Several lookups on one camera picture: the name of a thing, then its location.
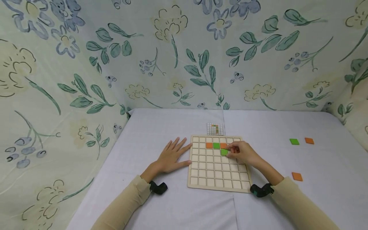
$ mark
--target beige sleeve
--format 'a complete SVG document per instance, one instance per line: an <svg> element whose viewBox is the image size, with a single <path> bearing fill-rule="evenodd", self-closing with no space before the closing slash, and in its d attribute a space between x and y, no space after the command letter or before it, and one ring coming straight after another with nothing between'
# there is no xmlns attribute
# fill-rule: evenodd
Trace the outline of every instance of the beige sleeve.
<svg viewBox="0 0 368 230"><path fill-rule="evenodd" d="M91 230L122 230L133 212L148 199L150 184L140 176L120 193L98 217Z"/></svg>
<svg viewBox="0 0 368 230"><path fill-rule="evenodd" d="M271 195L275 203L286 213L299 230L335 230L339 229L332 220L317 207L298 185L289 177L278 185L272 186Z"/></svg>

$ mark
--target printed flower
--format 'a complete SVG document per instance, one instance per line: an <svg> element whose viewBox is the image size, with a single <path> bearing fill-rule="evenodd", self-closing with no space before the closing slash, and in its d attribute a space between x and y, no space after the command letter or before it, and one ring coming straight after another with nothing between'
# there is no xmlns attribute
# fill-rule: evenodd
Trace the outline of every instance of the printed flower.
<svg viewBox="0 0 368 230"><path fill-rule="evenodd" d="M255 87L252 90L246 90L245 91L245 97L244 100L250 102L252 100L255 100L257 98L266 98L269 95L274 94L276 89L272 89L270 85L264 85L261 86L259 84L255 85Z"/></svg>
<svg viewBox="0 0 368 230"><path fill-rule="evenodd" d="M156 37L159 40L170 41L172 35L179 34L188 24L188 18L181 15L178 5L173 5L170 9L161 9L159 18L155 19Z"/></svg>
<svg viewBox="0 0 368 230"><path fill-rule="evenodd" d="M75 58L75 53L80 53L81 50L75 43L75 38L73 36L67 36L67 29L65 26L60 26L60 31L57 29L51 29L51 35L59 41L59 44L56 46L56 52L60 55L68 53L71 58Z"/></svg>
<svg viewBox="0 0 368 230"><path fill-rule="evenodd" d="M313 88L319 88L319 87L323 87L323 88L327 88L330 86L330 83L327 81L319 81L317 84L313 85Z"/></svg>
<svg viewBox="0 0 368 230"><path fill-rule="evenodd" d="M77 25L84 26L86 23L78 17L78 13L81 10L81 6L76 0L51 0L50 2L52 13L61 22L64 22L64 26L67 30L78 30Z"/></svg>
<svg viewBox="0 0 368 230"><path fill-rule="evenodd" d="M15 12L14 23L21 32L34 31L42 39L49 38L44 25L53 27L55 23L44 13L49 8L46 0L2 0L2 2Z"/></svg>
<svg viewBox="0 0 368 230"><path fill-rule="evenodd" d="M36 71L36 59L33 54L14 44L0 39L0 97L11 97L27 90L22 83L24 77Z"/></svg>
<svg viewBox="0 0 368 230"><path fill-rule="evenodd" d="M53 186L45 187L36 197L36 203L27 208L22 214L25 221L24 230L47 230L55 219L59 202L65 193L64 182L56 180Z"/></svg>
<svg viewBox="0 0 368 230"><path fill-rule="evenodd" d="M213 37L217 40L220 36L221 39L226 37L226 29L229 28L232 24L230 20L226 21L227 16L229 15L229 9L224 10L221 14L218 9L215 9L213 12L213 20L207 25L207 30L209 32L213 32Z"/></svg>
<svg viewBox="0 0 368 230"><path fill-rule="evenodd" d="M347 18L345 21L347 27L354 27L356 29L365 27L368 18L368 1L360 0L358 2L359 4L355 8L355 15Z"/></svg>
<svg viewBox="0 0 368 230"><path fill-rule="evenodd" d="M145 89L142 85L129 85L129 88L125 89L125 92L127 92L131 99L136 99L147 96L149 89Z"/></svg>

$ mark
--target printed leaf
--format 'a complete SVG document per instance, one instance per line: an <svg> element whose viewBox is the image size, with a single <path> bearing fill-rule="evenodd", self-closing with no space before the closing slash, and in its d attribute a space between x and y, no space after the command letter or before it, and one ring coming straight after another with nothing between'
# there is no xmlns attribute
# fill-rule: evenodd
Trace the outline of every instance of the printed leaf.
<svg viewBox="0 0 368 230"><path fill-rule="evenodd" d="M308 92L305 93L305 96L307 98L312 98L313 97L313 93L311 91L308 91Z"/></svg>
<svg viewBox="0 0 368 230"><path fill-rule="evenodd" d="M196 66L184 66L184 69L195 77L200 77L198 68Z"/></svg>
<svg viewBox="0 0 368 230"><path fill-rule="evenodd" d="M229 110L230 109L230 104L228 104L227 102L224 104L223 107L224 110Z"/></svg>
<svg viewBox="0 0 368 230"><path fill-rule="evenodd" d="M106 101L105 96L103 95L103 92L101 88L98 85L91 85L92 91L97 94L103 101Z"/></svg>
<svg viewBox="0 0 368 230"><path fill-rule="evenodd" d="M281 36L280 34L274 34L272 36L270 36L267 40L266 43L263 45L262 49L261 49L261 53L266 52L267 50L271 49L272 47L274 47L275 45L277 45L277 43L281 40Z"/></svg>
<svg viewBox="0 0 368 230"><path fill-rule="evenodd" d="M254 57L254 55L257 53L257 47L256 46L252 46L252 48L250 48L244 56L244 61L248 61L248 60L252 60L252 58Z"/></svg>
<svg viewBox="0 0 368 230"><path fill-rule="evenodd" d="M316 103L314 103L314 102L307 102L307 107L308 108L315 108L315 107L317 107L318 105L316 104Z"/></svg>
<svg viewBox="0 0 368 230"><path fill-rule="evenodd" d="M89 63L91 63L92 66L95 66L97 64L97 57L89 57Z"/></svg>
<svg viewBox="0 0 368 230"><path fill-rule="evenodd" d="M132 47L128 41L124 41L124 44L121 47L121 52L124 56L129 56L132 54Z"/></svg>
<svg viewBox="0 0 368 230"><path fill-rule="evenodd" d="M282 39L281 42L276 46L277 51L284 51L287 50L294 42L297 40L300 32L297 30L287 36L286 38Z"/></svg>
<svg viewBox="0 0 368 230"><path fill-rule="evenodd" d="M87 42L86 48L91 51L97 51L97 50L102 49L102 47L94 41Z"/></svg>
<svg viewBox="0 0 368 230"><path fill-rule="evenodd" d="M192 62L197 62L194 58L194 55L193 55L193 52L190 50L190 49L187 49L187 55L189 57L189 59L192 61Z"/></svg>
<svg viewBox="0 0 368 230"><path fill-rule="evenodd" d="M84 95L88 95L88 91L87 91L87 87L86 84L84 83L83 79L81 78L81 76L79 76L78 74L74 74L74 79L76 81L76 87L84 94Z"/></svg>
<svg viewBox="0 0 368 230"><path fill-rule="evenodd" d="M238 62L239 62L239 56L237 56L236 58L234 58L234 59L232 59L232 60L230 61L230 63L229 63L229 67L230 67L230 65L231 65L232 67L236 66L236 65L238 64Z"/></svg>
<svg viewBox="0 0 368 230"><path fill-rule="evenodd" d="M337 108L337 112L338 112L338 114L341 115L341 117L344 116L344 114L345 114L345 108L344 108L343 104L340 104L339 105L339 107Z"/></svg>
<svg viewBox="0 0 368 230"><path fill-rule="evenodd" d="M253 44L257 42L257 39L254 37L252 32L245 32L240 36L240 40L245 44Z"/></svg>
<svg viewBox="0 0 368 230"><path fill-rule="evenodd" d="M70 106L75 108L86 108L90 104L92 104L92 101L88 100L87 98L78 97L70 103Z"/></svg>
<svg viewBox="0 0 368 230"><path fill-rule="evenodd" d="M101 60L105 65L110 61L108 54L104 50L101 52Z"/></svg>
<svg viewBox="0 0 368 230"><path fill-rule="evenodd" d="M86 143L86 145L88 146L88 147L92 147L92 146L94 146L95 145L95 141L88 141L87 143Z"/></svg>
<svg viewBox="0 0 368 230"><path fill-rule="evenodd" d="M113 40L112 37L110 37L109 32L104 28L99 28L96 30L96 34L101 42L111 42Z"/></svg>
<svg viewBox="0 0 368 230"><path fill-rule="evenodd" d="M240 50L238 47L233 47L230 48L226 51L226 55L230 56L230 57L235 57L238 56L239 54L241 54L243 52L243 50Z"/></svg>
<svg viewBox="0 0 368 230"><path fill-rule="evenodd" d="M191 78L190 79L194 84L199 85L199 86L204 86L204 85L208 85L207 82L201 80L201 79L196 79L196 78Z"/></svg>
<svg viewBox="0 0 368 230"><path fill-rule="evenodd" d="M68 93L76 93L77 92L76 90L70 88L69 86L61 84L61 83L58 83L57 86L59 86L60 89L64 90L65 92L68 92Z"/></svg>
<svg viewBox="0 0 368 230"><path fill-rule="evenodd" d="M110 45L110 54L111 54L111 56L112 57L117 57L117 56L119 56L119 54L120 54L120 49L121 49L121 47L120 47L120 44L119 43L113 43L113 44L111 44Z"/></svg>
<svg viewBox="0 0 368 230"><path fill-rule="evenodd" d="M214 66L209 67L209 74L211 75L211 85L213 85L216 80L216 69Z"/></svg>
<svg viewBox="0 0 368 230"><path fill-rule="evenodd" d="M106 147L109 144L110 138L106 138L105 140L103 140L103 142L101 143L101 147Z"/></svg>
<svg viewBox="0 0 368 230"><path fill-rule="evenodd" d="M209 59L209 53L208 50L205 50L199 60L199 67L203 71L203 69L206 67Z"/></svg>
<svg viewBox="0 0 368 230"><path fill-rule="evenodd" d="M181 100L181 101L180 101L180 103L181 103L182 105L185 105L185 106L190 106L190 104L189 104L189 103L187 103L187 102L185 102L185 101L183 101L183 100Z"/></svg>
<svg viewBox="0 0 368 230"><path fill-rule="evenodd" d="M94 114L94 113L98 113L102 110L102 108L105 105L103 104L95 104L94 106L92 106L91 108L89 108L89 110L87 110L87 114Z"/></svg>
<svg viewBox="0 0 368 230"><path fill-rule="evenodd" d="M115 33L120 34L121 36L127 37L128 34L125 33L122 29L120 29L119 26L115 25L114 23L109 23L107 24L107 26L109 27L109 29Z"/></svg>
<svg viewBox="0 0 368 230"><path fill-rule="evenodd" d="M265 20L265 23L262 26L263 33L273 33L277 28L277 24L279 23L279 18L276 15L271 16L269 19Z"/></svg>

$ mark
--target blue flower print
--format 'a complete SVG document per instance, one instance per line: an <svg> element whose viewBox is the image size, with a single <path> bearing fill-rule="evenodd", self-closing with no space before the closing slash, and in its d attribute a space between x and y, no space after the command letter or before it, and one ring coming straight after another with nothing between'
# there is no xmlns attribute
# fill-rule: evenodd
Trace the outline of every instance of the blue flower print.
<svg viewBox="0 0 368 230"><path fill-rule="evenodd" d="M68 53L71 58L75 58L75 53L80 53L81 50L75 43L75 38L73 36L67 36L67 29L65 26L60 26L60 31L57 29L51 29L51 35L59 42L56 46L56 52L60 55Z"/></svg>
<svg viewBox="0 0 368 230"><path fill-rule="evenodd" d="M65 27L72 31L78 30L77 25L84 26L86 23L78 17L81 6L76 0L52 0L50 2L51 11L61 22L64 22Z"/></svg>
<svg viewBox="0 0 368 230"><path fill-rule="evenodd" d="M213 32L213 37L217 40L220 36L221 39L226 37L226 29L232 25L230 20L225 21L227 16L229 15L229 9L224 10L222 14L218 9L215 9L213 12L213 20L207 25L207 30Z"/></svg>
<svg viewBox="0 0 368 230"><path fill-rule="evenodd" d="M55 23L44 13L49 8L46 0L2 0L2 2L15 12L14 23L21 32L34 31L42 39L49 38L44 26L53 27Z"/></svg>

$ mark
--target hand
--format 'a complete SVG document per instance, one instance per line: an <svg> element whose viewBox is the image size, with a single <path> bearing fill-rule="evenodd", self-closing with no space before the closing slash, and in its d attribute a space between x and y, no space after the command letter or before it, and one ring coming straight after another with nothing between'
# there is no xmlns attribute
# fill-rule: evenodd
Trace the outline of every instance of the hand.
<svg viewBox="0 0 368 230"><path fill-rule="evenodd" d="M225 149L231 150L231 153L228 153L226 157L239 159L251 166L256 166L264 161L245 141L234 141Z"/></svg>

